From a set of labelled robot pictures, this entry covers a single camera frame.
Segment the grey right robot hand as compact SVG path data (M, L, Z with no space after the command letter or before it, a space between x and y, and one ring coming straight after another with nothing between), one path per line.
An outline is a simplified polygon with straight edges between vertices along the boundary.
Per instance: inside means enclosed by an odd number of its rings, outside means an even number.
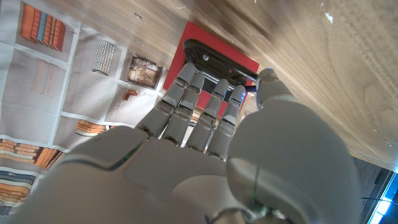
M256 77L255 113L237 120L237 86L221 121L208 105L184 140L201 79L187 63L136 127L77 145L9 223L358 222L343 140L270 68Z

